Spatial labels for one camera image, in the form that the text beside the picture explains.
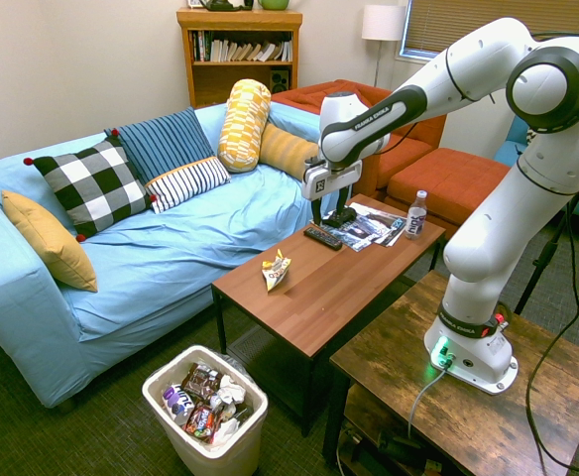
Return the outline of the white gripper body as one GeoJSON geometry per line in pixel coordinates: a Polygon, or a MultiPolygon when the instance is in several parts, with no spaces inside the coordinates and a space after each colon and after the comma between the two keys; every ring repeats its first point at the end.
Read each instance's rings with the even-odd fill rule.
{"type": "Polygon", "coordinates": [[[306,167],[301,186],[302,196],[308,200],[317,200],[333,191],[352,185],[360,179],[362,162],[356,161],[351,166],[334,171],[332,164],[320,161],[306,167]]]}

